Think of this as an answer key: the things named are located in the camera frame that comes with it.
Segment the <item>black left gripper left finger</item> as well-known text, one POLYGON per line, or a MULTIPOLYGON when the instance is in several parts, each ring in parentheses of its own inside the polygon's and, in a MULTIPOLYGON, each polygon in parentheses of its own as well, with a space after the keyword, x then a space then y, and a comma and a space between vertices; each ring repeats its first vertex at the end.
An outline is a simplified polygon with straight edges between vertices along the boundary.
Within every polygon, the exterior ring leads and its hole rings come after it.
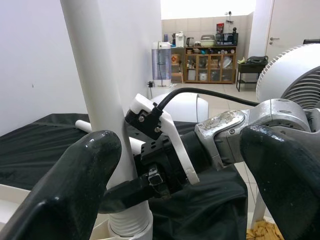
POLYGON ((2 240, 88 240, 122 152, 112 131, 72 144, 0 231, 2 240))

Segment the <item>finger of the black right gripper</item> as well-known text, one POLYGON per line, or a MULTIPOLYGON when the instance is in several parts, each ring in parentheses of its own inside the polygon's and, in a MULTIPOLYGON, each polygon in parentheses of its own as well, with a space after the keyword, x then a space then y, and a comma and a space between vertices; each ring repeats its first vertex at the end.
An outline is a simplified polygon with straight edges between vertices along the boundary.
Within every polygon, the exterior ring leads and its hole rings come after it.
POLYGON ((105 190, 99 206, 99 213, 119 213, 152 197, 153 187, 150 185, 147 176, 143 175, 105 190))

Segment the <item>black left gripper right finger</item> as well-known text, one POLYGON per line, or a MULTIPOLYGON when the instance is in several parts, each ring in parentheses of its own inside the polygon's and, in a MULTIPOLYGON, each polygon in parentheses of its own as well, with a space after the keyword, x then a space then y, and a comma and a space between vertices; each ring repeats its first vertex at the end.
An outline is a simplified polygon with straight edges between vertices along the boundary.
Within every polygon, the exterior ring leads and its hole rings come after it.
POLYGON ((286 240, 320 238, 320 161, 295 139, 264 125, 240 132, 240 153, 286 240))

